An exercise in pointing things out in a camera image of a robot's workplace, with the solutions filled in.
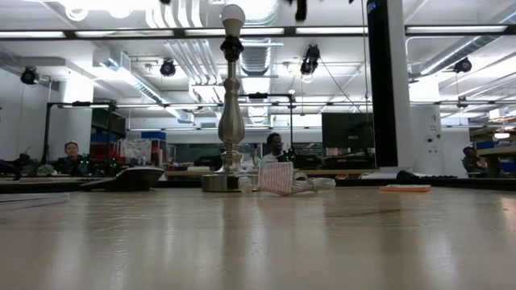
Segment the white flat paper stack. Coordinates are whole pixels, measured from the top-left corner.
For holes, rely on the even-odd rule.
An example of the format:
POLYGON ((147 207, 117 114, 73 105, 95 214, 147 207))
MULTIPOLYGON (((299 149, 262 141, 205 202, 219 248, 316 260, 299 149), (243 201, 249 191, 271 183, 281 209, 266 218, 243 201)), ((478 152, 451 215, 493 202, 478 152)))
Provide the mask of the white flat paper stack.
POLYGON ((68 193, 16 193, 0 195, 0 211, 55 205, 69 201, 68 193))

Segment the black gantry frame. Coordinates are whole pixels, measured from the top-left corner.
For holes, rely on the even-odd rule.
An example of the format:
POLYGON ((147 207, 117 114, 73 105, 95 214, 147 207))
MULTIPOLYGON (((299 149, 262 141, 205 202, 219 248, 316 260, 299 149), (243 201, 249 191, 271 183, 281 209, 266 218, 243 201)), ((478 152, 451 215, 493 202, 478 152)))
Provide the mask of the black gantry frame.
POLYGON ((106 134, 106 162, 110 160, 110 141, 111 141, 111 133, 112 133, 112 121, 111 115, 117 110, 117 102, 116 101, 105 101, 105 102, 95 102, 95 101, 74 101, 74 102, 48 102, 46 105, 46 116, 45 116, 45 127, 44 127, 44 149, 43 154, 40 159, 41 164, 46 164, 48 162, 48 153, 49 153, 49 127, 50 127, 50 117, 51 110, 53 106, 58 106, 60 109, 64 109, 66 106, 78 109, 107 109, 108 111, 108 122, 107 122, 107 134, 106 134))
POLYGON ((268 99, 270 97, 286 97, 289 102, 287 108, 289 109, 289 133, 290 133, 290 146, 293 147, 293 100, 294 96, 291 93, 250 93, 241 94, 241 97, 247 97, 249 99, 268 99))

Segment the silver metal lamp base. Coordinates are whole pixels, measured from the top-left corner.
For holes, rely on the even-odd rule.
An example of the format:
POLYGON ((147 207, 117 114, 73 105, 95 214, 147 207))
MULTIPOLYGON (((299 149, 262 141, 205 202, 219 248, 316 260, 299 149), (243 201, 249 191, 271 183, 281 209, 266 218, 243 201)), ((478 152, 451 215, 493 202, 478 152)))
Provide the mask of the silver metal lamp base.
POLYGON ((225 89, 222 116, 218 124, 218 138, 224 150, 220 155, 221 168, 210 175, 202 177, 202 191, 208 193, 252 191, 252 178, 242 168, 243 155, 238 146, 245 136, 245 125, 239 107, 240 82, 237 79, 237 60, 243 51, 239 38, 229 35, 221 45, 227 60, 227 79, 223 82, 225 89))

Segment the black aluminium rig frame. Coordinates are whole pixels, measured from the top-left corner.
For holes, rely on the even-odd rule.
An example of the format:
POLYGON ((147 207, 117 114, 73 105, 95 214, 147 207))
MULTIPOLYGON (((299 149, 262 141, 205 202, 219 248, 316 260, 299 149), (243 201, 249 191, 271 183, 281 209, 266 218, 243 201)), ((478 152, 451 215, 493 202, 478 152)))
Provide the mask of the black aluminium rig frame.
MULTIPOLYGON (((58 178, 49 182, 22 182, 22 180, 0 180, 0 194, 11 193, 64 193, 83 191, 85 180, 66 180, 58 178)), ((353 179, 337 180, 336 188, 352 187, 380 187, 388 184, 419 184, 431 187, 458 188, 458 189, 490 189, 499 191, 516 192, 516 179, 502 178, 412 178, 404 180, 395 179, 353 179)))

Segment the black dish object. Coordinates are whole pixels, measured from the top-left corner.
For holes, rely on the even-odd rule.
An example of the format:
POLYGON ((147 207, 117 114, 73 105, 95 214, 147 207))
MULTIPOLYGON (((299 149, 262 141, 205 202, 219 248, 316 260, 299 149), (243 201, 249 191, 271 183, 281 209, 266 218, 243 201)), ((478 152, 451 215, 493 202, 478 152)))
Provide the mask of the black dish object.
POLYGON ((148 191, 156 187, 164 175, 164 169, 154 167, 127 168, 115 177, 105 180, 90 181, 81 185, 85 191, 102 190, 107 192, 148 191))

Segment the wooden shelf rack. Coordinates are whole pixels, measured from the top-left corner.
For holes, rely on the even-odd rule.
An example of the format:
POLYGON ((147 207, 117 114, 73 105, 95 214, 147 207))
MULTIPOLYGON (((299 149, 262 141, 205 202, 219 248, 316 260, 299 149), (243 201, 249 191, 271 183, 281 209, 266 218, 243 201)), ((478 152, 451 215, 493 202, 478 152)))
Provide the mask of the wooden shelf rack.
POLYGON ((516 178, 516 119, 473 125, 469 133, 489 178, 516 178))

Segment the black monitor screen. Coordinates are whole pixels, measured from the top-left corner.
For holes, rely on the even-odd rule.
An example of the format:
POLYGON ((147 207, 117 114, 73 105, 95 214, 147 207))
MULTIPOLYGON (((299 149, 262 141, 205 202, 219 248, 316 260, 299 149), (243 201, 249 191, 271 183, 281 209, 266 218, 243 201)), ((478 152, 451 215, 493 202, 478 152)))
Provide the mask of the black monitor screen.
POLYGON ((374 148, 372 114, 323 113, 322 145, 348 148, 352 152, 374 148))

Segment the white round lightbulb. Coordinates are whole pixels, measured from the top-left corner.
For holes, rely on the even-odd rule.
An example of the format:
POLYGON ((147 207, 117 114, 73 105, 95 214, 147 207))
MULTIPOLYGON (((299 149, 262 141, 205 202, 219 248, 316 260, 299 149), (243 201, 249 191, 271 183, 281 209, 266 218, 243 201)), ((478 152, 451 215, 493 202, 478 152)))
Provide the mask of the white round lightbulb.
POLYGON ((242 8, 236 4, 229 4, 221 11, 221 21, 226 36, 240 37, 241 30, 246 22, 246 16, 242 8))

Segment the corrugated silver duct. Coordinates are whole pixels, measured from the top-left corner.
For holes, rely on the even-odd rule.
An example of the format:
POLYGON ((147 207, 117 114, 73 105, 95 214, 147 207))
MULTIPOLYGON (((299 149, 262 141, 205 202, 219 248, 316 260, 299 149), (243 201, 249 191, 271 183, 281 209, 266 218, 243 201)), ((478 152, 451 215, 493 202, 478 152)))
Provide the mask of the corrugated silver duct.
POLYGON ((241 54, 241 68, 248 76, 265 75, 271 64, 270 42, 244 40, 241 54))

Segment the small printed marker card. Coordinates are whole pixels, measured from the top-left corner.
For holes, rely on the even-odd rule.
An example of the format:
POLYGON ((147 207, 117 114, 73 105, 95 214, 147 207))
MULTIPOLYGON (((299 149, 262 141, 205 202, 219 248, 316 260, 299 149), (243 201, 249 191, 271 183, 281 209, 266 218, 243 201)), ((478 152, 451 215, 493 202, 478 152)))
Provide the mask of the small printed marker card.
POLYGON ((416 184, 389 184, 379 188, 382 192, 407 192, 407 193, 426 193, 431 190, 430 185, 416 184))

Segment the black keyboard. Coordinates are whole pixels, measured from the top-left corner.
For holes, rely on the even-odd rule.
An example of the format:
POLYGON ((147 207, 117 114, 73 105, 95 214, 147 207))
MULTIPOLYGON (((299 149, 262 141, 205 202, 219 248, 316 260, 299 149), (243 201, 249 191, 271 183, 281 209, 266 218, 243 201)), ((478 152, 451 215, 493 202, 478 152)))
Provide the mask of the black keyboard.
POLYGON ((456 179, 456 176, 432 176, 422 173, 414 173, 401 170, 396 175, 397 180, 415 180, 415 179, 456 179))

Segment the seated person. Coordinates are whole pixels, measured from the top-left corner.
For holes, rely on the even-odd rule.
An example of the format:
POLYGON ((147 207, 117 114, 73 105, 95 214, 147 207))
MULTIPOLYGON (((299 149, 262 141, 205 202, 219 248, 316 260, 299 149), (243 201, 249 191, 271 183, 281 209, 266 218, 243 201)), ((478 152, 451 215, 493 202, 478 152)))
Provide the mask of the seated person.
POLYGON ((469 177, 486 178, 488 176, 487 163, 477 154, 473 147, 463 149, 462 164, 469 177))
POLYGON ((54 162, 54 169, 60 173, 69 176, 92 176, 93 167, 91 158, 88 154, 79 153, 79 146, 74 141, 64 145, 65 157, 59 158, 54 162))
POLYGON ((282 138, 278 133, 273 132, 268 136, 267 145, 270 152, 261 158, 260 164, 294 161, 295 151, 292 148, 288 151, 283 149, 282 138))

